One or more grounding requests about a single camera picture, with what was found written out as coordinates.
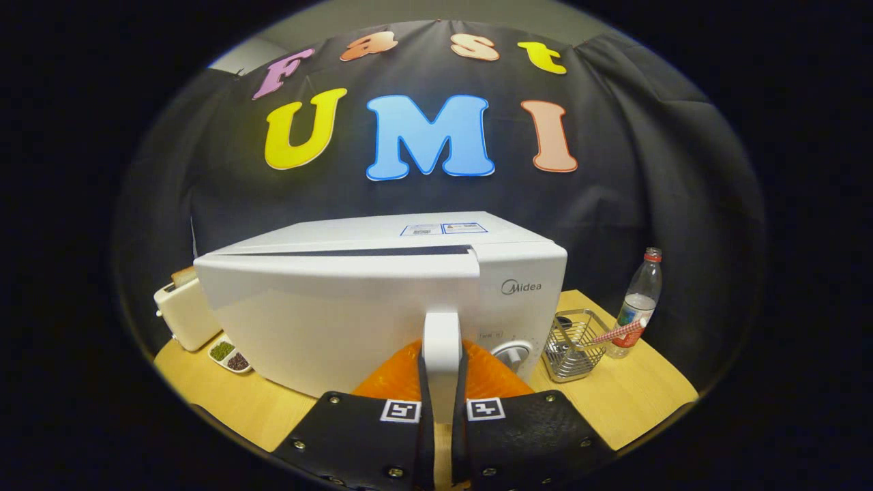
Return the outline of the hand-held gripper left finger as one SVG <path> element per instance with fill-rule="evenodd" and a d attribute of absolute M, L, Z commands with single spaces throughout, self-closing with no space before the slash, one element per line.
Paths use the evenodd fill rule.
<path fill-rule="evenodd" d="M 349 393 L 325 392 L 272 456 L 327 487 L 433 490 L 434 427 L 423 342 L 384 361 Z"/>

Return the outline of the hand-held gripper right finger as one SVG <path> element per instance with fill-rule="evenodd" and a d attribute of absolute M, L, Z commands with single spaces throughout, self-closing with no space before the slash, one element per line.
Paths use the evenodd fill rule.
<path fill-rule="evenodd" d="M 530 388 L 469 340 L 450 451 L 453 481 L 471 490 L 574 490 L 615 454 L 564 392 Z"/>

